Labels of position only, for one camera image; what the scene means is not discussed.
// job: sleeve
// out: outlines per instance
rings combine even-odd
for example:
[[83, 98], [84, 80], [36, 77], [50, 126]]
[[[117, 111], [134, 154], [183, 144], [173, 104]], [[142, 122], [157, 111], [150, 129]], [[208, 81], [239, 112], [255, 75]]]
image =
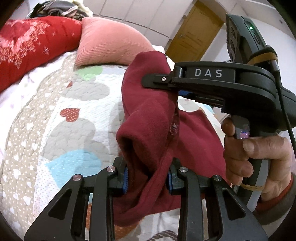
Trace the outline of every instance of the sleeve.
[[276, 198], [258, 203], [253, 212], [263, 229], [270, 237], [287, 216], [296, 196], [296, 175], [292, 173], [291, 182]]

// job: red blanket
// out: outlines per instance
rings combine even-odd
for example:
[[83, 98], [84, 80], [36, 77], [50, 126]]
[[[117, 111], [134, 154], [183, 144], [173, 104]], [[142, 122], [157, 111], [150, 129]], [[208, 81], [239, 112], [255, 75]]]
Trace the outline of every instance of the red blanket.
[[165, 180], [173, 157], [202, 176], [225, 179], [223, 147], [201, 111], [178, 110], [178, 93], [143, 88], [146, 74], [168, 74], [166, 56], [158, 51], [140, 53], [129, 65], [122, 84], [125, 122], [117, 142], [128, 165], [128, 193], [114, 199], [114, 221], [128, 226], [144, 216], [180, 207]]

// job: metal screw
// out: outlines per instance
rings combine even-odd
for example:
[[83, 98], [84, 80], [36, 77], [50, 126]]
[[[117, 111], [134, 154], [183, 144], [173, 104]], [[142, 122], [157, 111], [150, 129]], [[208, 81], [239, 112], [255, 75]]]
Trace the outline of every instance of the metal screw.
[[79, 174], [76, 174], [76, 175], [73, 176], [74, 181], [79, 181], [81, 178], [82, 178], [82, 176], [79, 175]]
[[188, 168], [187, 167], [180, 167], [180, 172], [188, 172]]
[[116, 168], [114, 166], [109, 166], [109, 167], [107, 167], [107, 172], [114, 172], [115, 169]]
[[222, 180], [222, 177], [219, 175], [214, 175], [214, 180], [220, 182]]

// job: yellow strap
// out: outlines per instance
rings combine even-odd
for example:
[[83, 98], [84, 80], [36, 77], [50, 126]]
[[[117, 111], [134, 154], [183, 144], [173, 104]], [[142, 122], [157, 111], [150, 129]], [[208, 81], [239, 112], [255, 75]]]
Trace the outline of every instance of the yellow strap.
[[260, 54], [254, 58], [252, 58], [247, 64], [249, 65], [254, 65], [254, 64], [258, 64], [261, 62], [265, 62], [265, 61], [270, 61], [270, 60], [276, 60], [277, 61], [277, 56], [275, 55], [275, 53], [263, 53]]
[[246, 184], [241, 184], [240, 186], [243, 189], [250, 190], [250, 191], [262, 191], [265, 187], [265, 185], [264, 186], [251, 186], [251, 185], [246, 185]]

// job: red heart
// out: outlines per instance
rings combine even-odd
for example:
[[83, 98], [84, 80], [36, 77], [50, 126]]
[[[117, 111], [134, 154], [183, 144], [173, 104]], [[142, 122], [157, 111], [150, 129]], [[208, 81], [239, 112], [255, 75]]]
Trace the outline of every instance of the red heart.
[[73, 86], [73, 82], [70, 81], [69, 84], [68, 84], [68, 86], [66, 87], [66, 89], [67, 89], [67, 88], [70, 88], [70, 87], [72, 87], [72, 86]]
[[79, 117], [79, 111], [80, 109], [77, 109], [77, 108], [66, 108], [61, 110], [59, 115], [62, 117], [66, 117], [67, 122], [74, 122]]

